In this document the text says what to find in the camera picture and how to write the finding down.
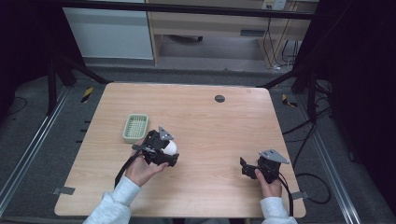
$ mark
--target person's left hand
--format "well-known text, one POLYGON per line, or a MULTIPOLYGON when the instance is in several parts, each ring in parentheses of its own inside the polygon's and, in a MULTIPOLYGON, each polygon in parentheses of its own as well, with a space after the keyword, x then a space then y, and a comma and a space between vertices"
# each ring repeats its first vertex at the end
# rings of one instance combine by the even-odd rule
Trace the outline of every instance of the person's left hand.
POLYGON ((159 166, 150 166, 143 158, 143 155, 139 155, 128 169, 126 169, 125 176, 136 183, 137 186, 142 187, 154 175, 163 171, 167 166, 168 162, 164 162, 159 166))
POLYGON ((263 198, 280 197, 282 195, 282 185, 278 179, 274 180, 271 184, 268 184, 259 169, 256 169, 254 173, 262 185, 263 198))

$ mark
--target white ball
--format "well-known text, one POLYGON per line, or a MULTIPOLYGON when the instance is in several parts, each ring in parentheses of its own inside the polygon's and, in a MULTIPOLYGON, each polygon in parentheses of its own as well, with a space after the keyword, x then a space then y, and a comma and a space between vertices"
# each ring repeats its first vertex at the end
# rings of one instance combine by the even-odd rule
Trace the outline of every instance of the white ball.
POLYGON ((163 149, 163 153, 170 155, 170 156, 177 154, 176 143, 172 140, 169 140, 169 144, 168 144, 168 146, 166 146, 166 148, 163 149))

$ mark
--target green basket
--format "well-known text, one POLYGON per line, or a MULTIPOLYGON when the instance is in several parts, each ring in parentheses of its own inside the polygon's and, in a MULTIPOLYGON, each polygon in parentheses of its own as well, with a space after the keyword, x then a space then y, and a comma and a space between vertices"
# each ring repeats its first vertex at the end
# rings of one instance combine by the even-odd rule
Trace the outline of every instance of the green basket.
POLYGON ((125 123, 122 137, 126 143, 134 144, 147 134, 149 116, 144 114, 132 114, 125 123))

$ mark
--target metal rail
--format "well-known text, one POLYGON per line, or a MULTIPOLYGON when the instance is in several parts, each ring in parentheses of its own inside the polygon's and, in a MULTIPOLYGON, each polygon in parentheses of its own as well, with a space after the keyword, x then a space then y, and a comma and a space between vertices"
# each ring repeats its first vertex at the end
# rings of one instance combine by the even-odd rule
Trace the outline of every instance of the metal rail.
POLYGON ((125 2, 106 2, 106 1, 81 1, 81 0, 35 0, 37 3, 55 5, 59 7, 76 7, 92 9, 111 9, 125 11, 151 11, 151 12, 173 12, 223 16, 241 17, 263 17, 296 20, 331 19, 332 16, 321 15, 312 12, 296 12, 282 10, 264 10, 253 8, 237 7, 204 7, 204 6, 185 6, 171 4, 146 4, 146 3, 125 3, 125 2))
MULTIPOLYGON (((305 105, 304 100, 300 98, 301 96, 297 95, 296 99, 299 105, 305 105)), ((304 114, 305 119, 309 119, 308 114, 300 106, 301 111, 304 114)), ((320 134, 315 132, 314 135, 315 145, 318 156, 320 158, 321 164, 323 165, 323 169, 329 178, 330 185, 332 187, 332 191, 334 193, 335 198, 337 199, 338 204, 340 205, 341 211, 346 219, 346 223, 348 224, 359 224, 361 223, 361 219, 359 218, 358 212, 353 205, 353 202, 349 198, 349 194, 347 193, 347 189, 344 186, 344 183, 338 174, 338 171, 335 169, 334 164, 332 163, 332 158, 328 153, 328 149, 324 145, 320 134)))
POLYGON ((58 104, 54 108, 53 112, 46 116, 43 123, 41 124, 40 128, 38 129, 35 137, 31 141, 28 148, 26 148, 25 152, 23 153, 20 161, 14 168, 11 176, 8 178, 7 183, 3 186, 0 191, 0 217, 6 211, 7 205, 11 201, 12 196, 14 195, 15 191, 18 188, 18 185, 21 183, 24 175, 26 174, 27 170, 29 169, 30 164, 32 163, 33 159, 35 158, 35 154, 40 149, 42 143, 44 142, 47 134, 52 127, 53 122, 59 115, 62 107, 64 106, 65 99, 70 92, 71 87, 64 87, 62 90, 58 104))

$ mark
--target black cable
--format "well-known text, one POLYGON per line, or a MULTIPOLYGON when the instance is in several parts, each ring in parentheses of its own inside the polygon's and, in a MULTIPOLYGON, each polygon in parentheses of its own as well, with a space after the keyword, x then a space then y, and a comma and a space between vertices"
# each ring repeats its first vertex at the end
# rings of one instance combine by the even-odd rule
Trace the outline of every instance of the black cable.
MULTIPOLYGON (((327 110, 329 110, 329 109, 331 109, 331 108, 330 108, 330 107, 326 107, 325 109, 319 111, 319 112, 317 113, 317 119, 318 119, 318 118, 321 118, 319 115, 321 115, 322 113, 324 113, 325 111, 327 111, 327 110)), ((298 129, 303 128, 303 127, 304 127, 306 124, 308 124, 309 122, 311 122, 311 119, 308 119, 308 120, 304 121, 303 123, 297 125, 296 127, 292 128, 292 129, 290 129, 290 130, 288 130, 288 131, 283 132, 282 134, 283 134, 283 135, 286 135, 286 134, 288 134, 288 133, 292 133, 292 132, 294 132, 294 131, 296 131, 296 130, 298 130, 298 129)))
POLYGON ((318 96, 319 98, 315 101, 315 104, 316 104, 316 105, 317 105, 320 101, 322 101, 322 100, 326 100, 327 102, 329 102, 329 96, 327 96, 327 95, 322 96, 322 95, 320 95, 320 94, 318 94, 318 93, 317 93, 317 96, 318 96))
POLYGON ((271 48, 272 48, 272 52, 273 52, 273 58, 274 58, 275 62, 278 64, 278 66, 280 66, 280 67, 281 66, 285 66, 285 65, 287 65, 286 63, 285 64, 279 63, 277 61, 277 59, 276 59, 274 44, 272 43, 272 38, 271 38, 270 24, 271 24, 271 18, 268 18, 268 26, 267 26, 266 34, 268 33, 268 37, 270 37, 270 43, 271 43, 271 48))
POLYGON ((13 115, 13 114, 16 114, 16 113, 18 113, 18 112, 20 112, 20 111, 22 111, 25 107, 26 107, 26 105, 27 105, 27 100, 25 99, 25 98, 22 98, 22 97, 19 97, 19 96, 17 96, 17 97, 15 97, 15 99, 22 99, 23 101, 24 101, 24 104, 23 104, 23 106, 22 106, 22 108, 20 108, 20 109, 17 109, 16 111, 14 111, 14 112, 10 112, 10 113, 8 113, 7 115, 9 116, 9 115, 13 115))
POLYGON ((292 217, 294 215, 294 212, 293 212, 294 204, 293 204, 293 197, 291 196, 291 193, 289 190, 289 185, 287 184, 286 179, 285 179, 285 181, 283 181, 279 176, 277 177, 277 179, 280 181, 280 183, 283 185, 283 187, 285 187, 285 190, 288 192, 289 215, 292 217))
POLYGON ((294 41, 293 53, 292 53, 291 55, 290 55, 290 54, 289 54, 289 55, 285 55, 285 49, 286 49, 286 46, 287 46, 288 44, 289 44, 289 40, 286 40, 285 46, 284 46, 283 49, 282 49, 282 60, 283 60, 285 63, 294 65, 294 62, 295 62, 295 59, 296 59, 297 53, 298 53, 298 41, 294 41), (292 58, 292 60, 291 60, 291 61, 287 61, 287 60, 285 59, 285 57, 292 58))
MULTIPOLYGON (((310 138, 312 135, 314 135, 314 132, 317 130, 317 126, 315 126, 315 130, 311 133, 311 135, 308 136, 308 138, 310 138)), ((300 140, 289 140, 289 141, 285 141, 285 143, 296 143, 296 142, 303 142, 305 140, 304 139, 300 139, 300 140)))
POLYGON ((294 159, 294 163, 293 163, 293 165, 292 165, 293 170, 294 170, 294 168, 295 168, 295 166, 296 166, 296 164, 297 164, 297 160, 298 160, 298 158, 300 157, 301 152, 303 151, 303 147, 305 146, 306 141, 308 141, 309 137, 311 136, 311 133, 315 130, 315 126, 316 126, 316 124, 313 124, 313 125, 311 126, 311 128, 309 129, 308 134, 306 135, 305 140, 303 141, 303 143, 301 144, 300 148, 298 149, 296 158, 294 159))
POLYGON ((119 184, 122 175, 125 173, 126 169, 128 169, 128 167, 132 164, 132 162, 134 162, 134 160, 139 156, 140 151, 142 151, 142 149, 138 149, 136 153, 123 164, 122 168, 120 169, 119 173, 116 176, 114 188, 119 184))
POLYGON ((315 179, 317 179, 317 180, 319 180, 320 182, 322 182, 323 185, 326 187, 326 190, 327 190, 328 195, 329 195, 329 196, 327 197, 327 199, 324 200, 324 201, 313 200, 313 199, 310 198, 310 197, 307 198, 307 199, 308 199, 309 201, 311 201, 312 203, 317 203, 317 204, 326 204, 326 203, 328 203, 328 202, 330 201, 330 199, 332 198, 332 192, 331 192, 331 190, 330 190, 330 187, 326 184, 326 182, 324 182, 324 180, 322 180, 322 179, 321 179, 320 177, 318 177, 317 175, 312 175, 312 174, 309 174, 309 173, 297 174, 296 177, 303 176, 303 175, 314 177, 315 179))
POLYGON ((265 32, 264 39, 262 40, 262 48, 264 49, 265 56, 267 56, 268 63, 271 65, 270 57, 268 56, 267 50, 265 49, 265 37, 267 37, 268 32, 265 32))

